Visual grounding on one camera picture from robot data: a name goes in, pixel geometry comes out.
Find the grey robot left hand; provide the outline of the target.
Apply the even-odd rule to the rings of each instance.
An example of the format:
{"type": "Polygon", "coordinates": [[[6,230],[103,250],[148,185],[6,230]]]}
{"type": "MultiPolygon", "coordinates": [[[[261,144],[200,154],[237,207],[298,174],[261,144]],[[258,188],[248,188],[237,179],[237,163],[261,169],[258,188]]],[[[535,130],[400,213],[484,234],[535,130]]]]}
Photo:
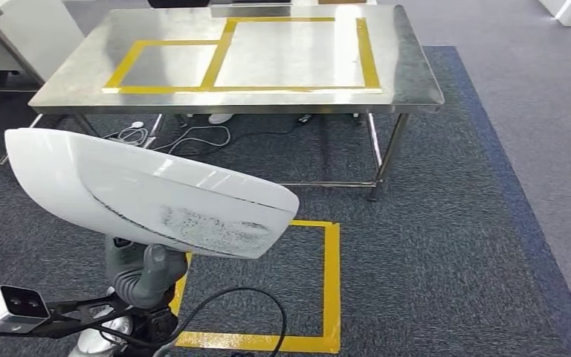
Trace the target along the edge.
{"type": "Polygon", "coordinates": [[[187,272],[187,256],[160,244],[144,245],[106,236],[106,273],[110,286],[126,303],[149,309],[187,272]]]}

